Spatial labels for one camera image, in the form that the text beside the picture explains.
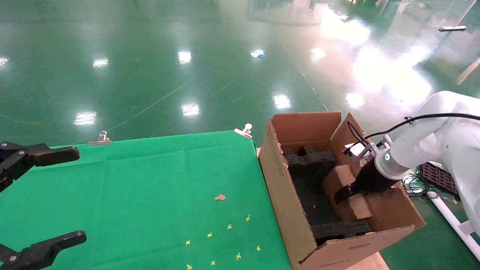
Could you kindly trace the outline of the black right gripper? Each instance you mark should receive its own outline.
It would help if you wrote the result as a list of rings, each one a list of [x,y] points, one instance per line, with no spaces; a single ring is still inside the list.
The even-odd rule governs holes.
[[[343,186],[334,194],[334,201],[339,205],[357,193],[385,192],[397,182],[383,176],[372,159],[360,169],[352,184]]]

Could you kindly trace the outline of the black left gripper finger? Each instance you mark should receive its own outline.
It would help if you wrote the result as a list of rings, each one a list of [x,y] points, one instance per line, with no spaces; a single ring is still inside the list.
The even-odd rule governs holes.
[[[79,160],[76,147],[50,148],[46,144],[19,145],[2,142],[0,145],[0,191],[7,189],[33,167],[46,167]]]
[[[40,241],[17,252],[0,245],[1,270],[41,270],[51,266],[60,251],[85,243],[84,231],[74,231]]]

